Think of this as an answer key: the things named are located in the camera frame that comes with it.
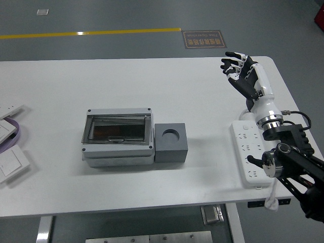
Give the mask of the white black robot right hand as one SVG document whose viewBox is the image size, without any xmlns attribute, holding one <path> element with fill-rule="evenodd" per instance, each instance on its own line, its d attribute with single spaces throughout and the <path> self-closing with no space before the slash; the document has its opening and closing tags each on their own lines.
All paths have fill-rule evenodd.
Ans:
<svg viewBox="0 0 324 243">
<path fill-rule="evenodd" d="M 222 72 L 229 83 L 246 98 L 249 112 L 254 114 L 260 128 L 267 124 L 280 126 L 282 112 L 274 103 L 274 93 L 263 66 L 250 56 L 237 52 L 226 52 L 221 59 Z"/>
</svg>

